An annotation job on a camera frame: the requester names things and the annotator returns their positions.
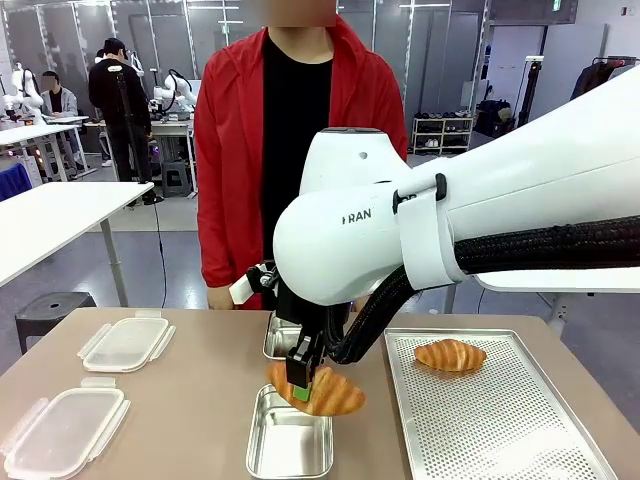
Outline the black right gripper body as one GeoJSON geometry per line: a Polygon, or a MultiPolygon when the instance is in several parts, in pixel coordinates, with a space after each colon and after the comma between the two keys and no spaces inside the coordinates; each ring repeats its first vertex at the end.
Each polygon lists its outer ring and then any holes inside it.
{"type": "Polygon", "coordinates": [[[317,341],[320,349],[325,350],[324,331],[329,318],[330,308],[309,302],[296,295],[283,280],[278,283],[276,316],[283,321],[300,327],[296,340],[289,347],[297,347],[306,336],[317,341]]]}

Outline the person's right hand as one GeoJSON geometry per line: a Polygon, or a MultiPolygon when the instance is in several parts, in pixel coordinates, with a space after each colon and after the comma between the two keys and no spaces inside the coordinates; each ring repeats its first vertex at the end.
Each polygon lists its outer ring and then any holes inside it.
{"type": "Polygon", "coordinates": [[[233,310],[235,304],[229,291],[229,285],[208,287],[207,303],[212,310],[233,310]]]}

